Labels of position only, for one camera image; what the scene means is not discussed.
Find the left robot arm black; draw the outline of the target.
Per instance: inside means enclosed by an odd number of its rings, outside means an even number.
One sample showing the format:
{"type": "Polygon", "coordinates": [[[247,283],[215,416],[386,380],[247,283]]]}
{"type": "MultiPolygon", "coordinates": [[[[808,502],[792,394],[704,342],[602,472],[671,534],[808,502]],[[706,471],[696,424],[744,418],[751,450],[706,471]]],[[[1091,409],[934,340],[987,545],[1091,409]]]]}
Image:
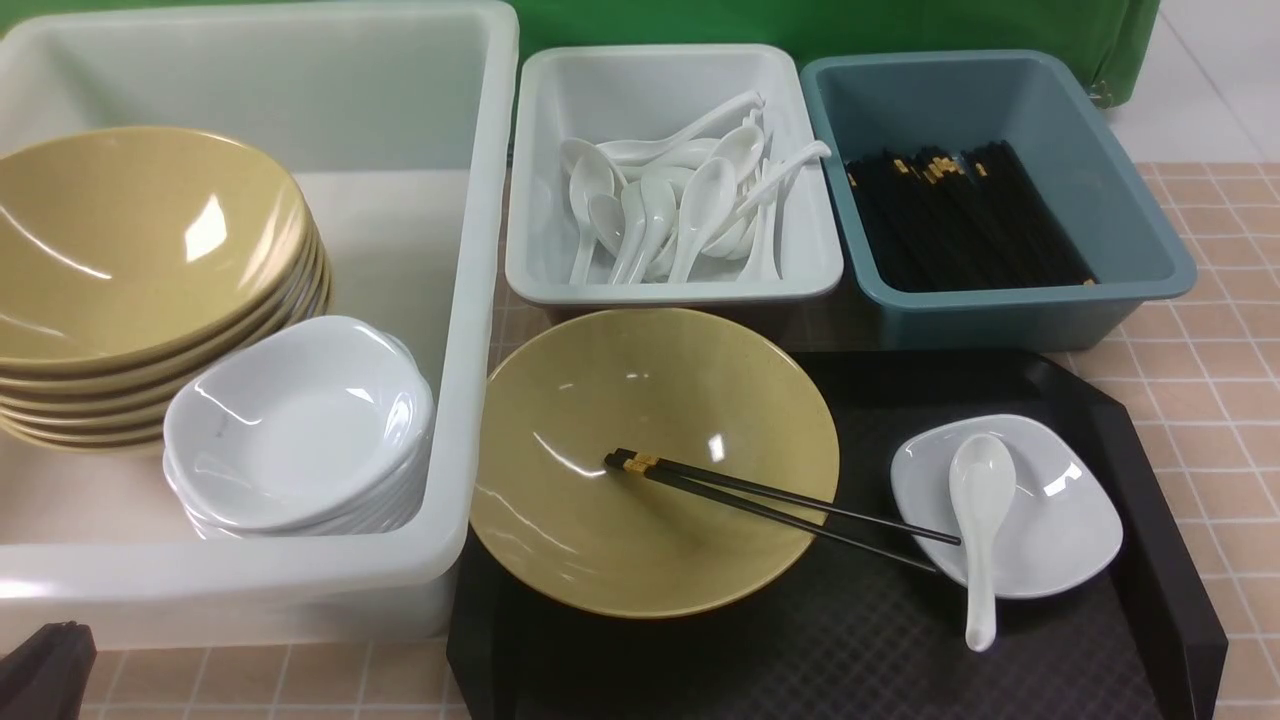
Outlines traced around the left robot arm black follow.
{"type": "Polygon", "coordinates": [[[1,717],[78,719],[96,655],[90,626],[41,626],[1,661],[1,717]]]}

